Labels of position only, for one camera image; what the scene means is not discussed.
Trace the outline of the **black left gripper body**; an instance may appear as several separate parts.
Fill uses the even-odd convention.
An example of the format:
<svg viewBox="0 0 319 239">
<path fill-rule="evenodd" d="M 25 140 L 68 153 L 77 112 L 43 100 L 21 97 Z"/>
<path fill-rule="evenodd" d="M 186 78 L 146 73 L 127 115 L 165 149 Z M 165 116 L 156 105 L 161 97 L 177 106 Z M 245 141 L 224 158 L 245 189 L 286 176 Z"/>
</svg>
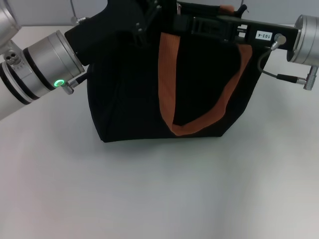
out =
<svg viewBox="0 0 319 239">
<path fill-rule="evenodd" d="M 146 24 L 147 9 L 147 0 L 109 0 L 104 10 L 64 36 L 80 63 L 87 66 L 120 46 L 135 46 L 135 26 Z"/>
</svg>

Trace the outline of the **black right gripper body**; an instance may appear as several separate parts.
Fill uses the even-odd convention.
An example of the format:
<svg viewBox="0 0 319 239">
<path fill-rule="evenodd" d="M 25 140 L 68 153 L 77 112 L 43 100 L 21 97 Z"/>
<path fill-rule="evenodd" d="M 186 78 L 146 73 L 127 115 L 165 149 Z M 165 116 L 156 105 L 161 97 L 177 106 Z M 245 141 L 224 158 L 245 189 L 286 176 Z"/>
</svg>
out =
<svg viewBox="0 0 319 239">
<path fill-rule="evenodd" d="M 284 25 L 270 24 L 259 21 L 239 19 L 225 16 L 224 21 L 229 23 L 227 30 L 230 35 L 228 41 L 238 44 L 248 44 L 255 47 L 271 47 L 275 43 L 275 36 L 280 34 L 286 38 L 286 42 L 279 46 L 283 50 L 293 50 L 299 30 Z"/>
</svg>

